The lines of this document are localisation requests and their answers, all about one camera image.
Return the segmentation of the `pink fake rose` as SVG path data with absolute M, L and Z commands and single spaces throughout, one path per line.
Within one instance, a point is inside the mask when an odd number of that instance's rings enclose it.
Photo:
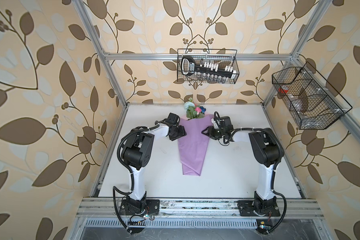
M 205 117 L 205 114 L 203 114 L 202 112 L 200 114 L 197 114 L 197 112 L 195 111 L 195 109 L 189 109 L 186 111 L 186 117 L 191 120 L 191 119 L 201 119 Z

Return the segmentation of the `red capped clear bottle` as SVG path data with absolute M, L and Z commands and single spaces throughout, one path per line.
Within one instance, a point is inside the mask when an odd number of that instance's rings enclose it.
M 286 106 L 290 111 L 302 112 L 303 111 L 303 100 L 299 96 L 294 96 L 289 93 L 289 87 L 281 85 L 278 89 L 280 96 L 286 101 Z

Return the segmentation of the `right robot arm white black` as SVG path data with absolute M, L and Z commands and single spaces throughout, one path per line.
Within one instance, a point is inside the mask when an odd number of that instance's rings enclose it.
M 270 128 L 234 128 L 228 116 L 221 117 L 214 113 L 212 126 L 202 130 L 202 134 L 213 140 L 222 140 L 223 146 L 231 142 L 249 142 L 254 157 L 260 164 L 258 186 L 251 204 L 240 204 L 241 213 L 245 216 L 266 216 L 277 209 L 277 194 L 274 189 L 276 171 L 285 155 L 285 151 Z

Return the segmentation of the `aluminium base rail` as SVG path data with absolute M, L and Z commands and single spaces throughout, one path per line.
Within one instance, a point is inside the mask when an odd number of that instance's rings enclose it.
M 272 219 L 279 216 L 274 213 L 256 215 L 243 206 L 240 199 L 180 199 L 161 198 L 159 203 L 148 199 L 145 214 L 157 218 L 252 218 Z M 315 200 L 288 199 L 286 220 L 323 220 L 324 214 Z M 84 198 L 76 214 L 77 217 L 115 217 L 113 198 Z

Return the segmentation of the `small magenta fake flower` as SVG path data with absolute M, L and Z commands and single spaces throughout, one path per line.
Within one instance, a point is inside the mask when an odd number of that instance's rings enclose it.
M 196 108 L 195 108 L 195 111 L 197 112 L 197 114 L 200 114 L 200 113 L 202 112 L 202 109 L 199 108 L 199 107 L 196 107 Z

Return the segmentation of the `blue fake rose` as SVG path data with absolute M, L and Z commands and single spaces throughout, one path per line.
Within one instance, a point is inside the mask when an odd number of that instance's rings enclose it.
M 202 111 L 203 114 L 206 112 L 206 108 L 200 106 L 200 109 L 201 109 L 201 111 Z

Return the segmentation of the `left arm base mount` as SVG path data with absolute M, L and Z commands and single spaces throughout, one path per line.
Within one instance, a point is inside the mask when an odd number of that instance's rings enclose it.
M 121 215 L 157 215 L 160 211 L 160 200 L 142 199 L 140 201 L 127 198 L 122 200 Z

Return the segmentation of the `black socket tool set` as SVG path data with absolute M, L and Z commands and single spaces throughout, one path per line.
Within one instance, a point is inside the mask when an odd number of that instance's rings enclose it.
M 196 76 L 217 76 L 234 79 L 239 76 L 239 72 L 234 70 L 232 64 L 220 68 L 219 63 L 215 63 L 212 60 L 195 59 L 191 56 L 182 57 L 180 60 L 180 72 L 187 77 L 196 74 Z

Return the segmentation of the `pink purple wrapping paper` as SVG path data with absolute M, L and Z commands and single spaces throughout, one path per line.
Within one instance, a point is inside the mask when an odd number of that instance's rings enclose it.
M 183 175 L 201 175 L 210 140 L 202 131 L 213 125 L 212 118 L 213 115 L 205 115 L 201 119 L 180 119 L 187 134 L 178 139 Z

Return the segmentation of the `pale green fake flower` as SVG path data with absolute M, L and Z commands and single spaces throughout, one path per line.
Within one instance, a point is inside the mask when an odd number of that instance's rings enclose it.
M 190 98 L 188 98 L 188 100 L 184 103 L 184 108 L 185 108 L 185 110 L 187 111 L 187 110 L 189 110 L 189 109 L 195 109 L 196 108 L 196 105 L 195 105 L 195 103 L 193 102 L 193 98 L 192 97 L 190 97 Z

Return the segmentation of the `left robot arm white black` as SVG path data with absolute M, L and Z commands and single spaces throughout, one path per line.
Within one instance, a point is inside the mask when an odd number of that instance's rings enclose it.
M 125 135 L 116 151 L 118 161 L 130 174 L 130 190 L 121 191 L 113 187 L 113 193 L 125 197 L 122 206 L 130 215 L 148 213 L 147 191 L 144 186 L 144 170 L 150 161 L 155 140 L 168 137 L 175 141 L 187 135 L 180 125 L 180 117 L 169 113 L 168 117 L 156 121 L 153 127 L 138 126 Z

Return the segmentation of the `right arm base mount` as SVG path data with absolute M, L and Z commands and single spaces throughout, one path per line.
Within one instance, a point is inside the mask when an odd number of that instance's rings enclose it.
M 271 200 L 241 200 L 237 202 L 241 217 L 280 217 L 277 199 Z

